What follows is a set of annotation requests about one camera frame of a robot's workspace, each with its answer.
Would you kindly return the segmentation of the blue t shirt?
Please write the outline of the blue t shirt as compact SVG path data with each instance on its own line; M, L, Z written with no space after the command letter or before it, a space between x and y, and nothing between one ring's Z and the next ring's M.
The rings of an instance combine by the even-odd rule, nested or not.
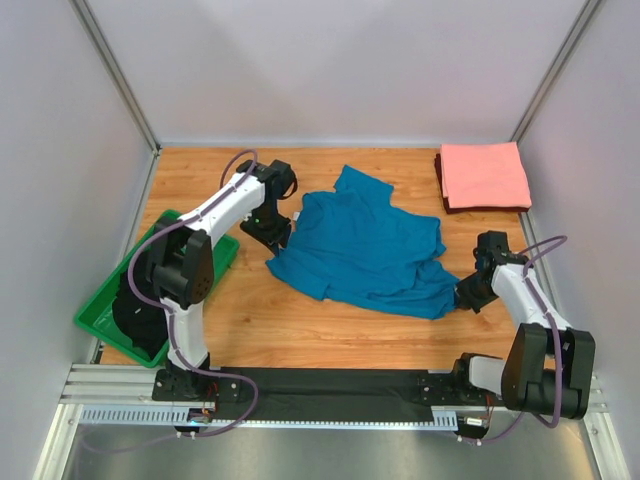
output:
M441 221L391 203L393 186L344 166L332 191L302 198L271 274L315 299L437 320L456 307L458 279L441 264Z

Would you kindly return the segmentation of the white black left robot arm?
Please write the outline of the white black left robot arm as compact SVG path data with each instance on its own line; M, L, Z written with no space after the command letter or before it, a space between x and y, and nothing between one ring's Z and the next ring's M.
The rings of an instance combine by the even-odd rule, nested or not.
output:
M178 219L161 217L154 233L132 255L127 280L143 303L164 312L171 373L189 372L215 378L204 341L203 306L214 284L213 252L235 224L273 255L288 244L291 220L278 203L297 191L291 165L258 162L257 152L238 166L229 182L200 206Z

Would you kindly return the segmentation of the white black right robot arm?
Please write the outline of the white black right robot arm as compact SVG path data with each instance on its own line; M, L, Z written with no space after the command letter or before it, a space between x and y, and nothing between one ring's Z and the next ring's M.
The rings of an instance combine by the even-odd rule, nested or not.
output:
M525 250L510 250L505 232L477 237L475 271L455 287L457 307L481 311L499 299L516 335L505 360L464 353L454 374L467 386L499 396L506 408L537 416L549 427L587 412L596 342L551 305Z

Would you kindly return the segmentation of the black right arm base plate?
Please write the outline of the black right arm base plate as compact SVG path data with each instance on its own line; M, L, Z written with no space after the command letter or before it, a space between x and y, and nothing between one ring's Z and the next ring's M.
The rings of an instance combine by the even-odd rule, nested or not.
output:
M472 386L452 371L419 371L417 384L420 399L432 406L503 406L499 395Z

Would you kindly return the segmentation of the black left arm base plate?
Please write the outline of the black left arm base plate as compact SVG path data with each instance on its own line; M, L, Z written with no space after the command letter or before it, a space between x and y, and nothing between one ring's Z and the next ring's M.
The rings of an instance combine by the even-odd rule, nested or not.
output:
M218 397L217 382L208 376L178 368L156 373L151 398L165 402L212 402Z

